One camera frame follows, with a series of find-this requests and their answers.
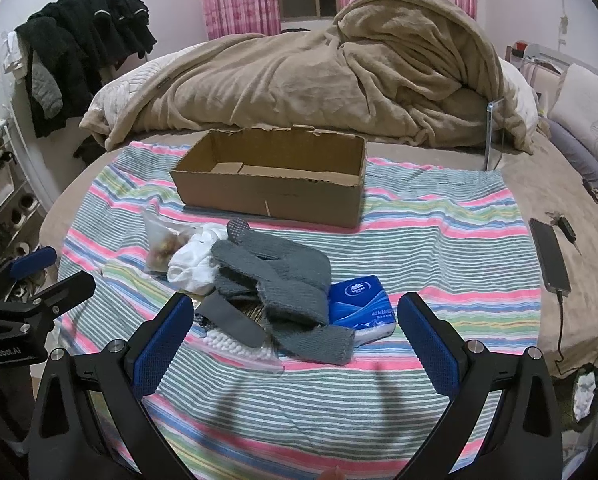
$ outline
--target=striped cloth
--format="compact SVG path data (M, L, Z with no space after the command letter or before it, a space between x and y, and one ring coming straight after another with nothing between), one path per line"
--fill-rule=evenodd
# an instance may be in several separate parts
M142 272L145 208L177 221L236 214L184 208L169 170L187 147L133 142L94 181L68 233L59 276L85 269L95 295L61 319L72 353L128 338L174 292ZM370 158L360 227L248 218L323 250L334 281L376 274L391 303L415 290L465 339L521 353L537 342L540 271L532 241L498 172L443 170ZM200 350L194 326L144 404L199 478L392 478L447 406L403 333L355 351L344 367L282 356L283 373L252 371ZM491 394L456 467L470 463L498 399Z

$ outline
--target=metal bolt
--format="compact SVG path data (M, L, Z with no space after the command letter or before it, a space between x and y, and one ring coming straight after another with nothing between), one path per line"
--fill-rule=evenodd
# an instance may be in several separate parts
M50 358L53 361L59 361L65 354L66 352L64 351L63 348L55 348L51 353L50 353Z
M480 354L483 352L484 348L485 346L483 346L481 341L477 341L476 339L468 341L468 350L474 354Z
M121 352L124 349L126 342L123 339L113 339L110 343L108 343L108 351L113 352L116 354L117 352Z
M543 353L536 346L531 346L530 348L528 348L528 355L532 359L541 359L543 357Z

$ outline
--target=blue tissue pack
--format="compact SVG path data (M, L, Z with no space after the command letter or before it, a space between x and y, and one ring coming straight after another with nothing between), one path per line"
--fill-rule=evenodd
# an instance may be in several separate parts
M379 278L364 276L330 285L330 324L354 329L355 346L393 333L397 320Z

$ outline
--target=brown cardboard box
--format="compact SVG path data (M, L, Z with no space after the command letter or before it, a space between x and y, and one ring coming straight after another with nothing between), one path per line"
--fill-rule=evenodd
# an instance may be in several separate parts
M191 206L356 227L365 140L309 126L211 130L172 170Z

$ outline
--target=blue textured pad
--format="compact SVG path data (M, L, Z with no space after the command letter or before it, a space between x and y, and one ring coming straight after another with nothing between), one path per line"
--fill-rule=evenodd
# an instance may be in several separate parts
M194 317L192 300L182 296L135 360L131 387L137 399L156 392Z
M457 360L407 296L402 296L397 305L397 322L437 393L453 399L461 385Z
M35 272L50 267L55 261L57 261L55 250L52 247L44 247L13 261L10 264L9 275L18 282Z

